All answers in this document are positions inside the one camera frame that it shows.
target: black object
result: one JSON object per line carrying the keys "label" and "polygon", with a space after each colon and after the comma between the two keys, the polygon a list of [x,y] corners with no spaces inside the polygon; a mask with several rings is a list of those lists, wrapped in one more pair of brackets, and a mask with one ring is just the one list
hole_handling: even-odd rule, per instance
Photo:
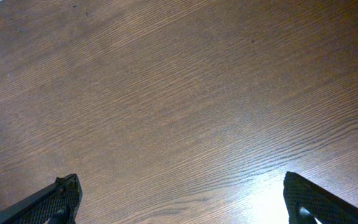
{"label": "black object", "polygon": [[76,174],[57,177],[55,183],[1,211],[0,223],[72,224],[81,198]]}
{"label": "black object", "polygon": [[358,208],[294,172],[284,179],[290,224],[358,223]]}

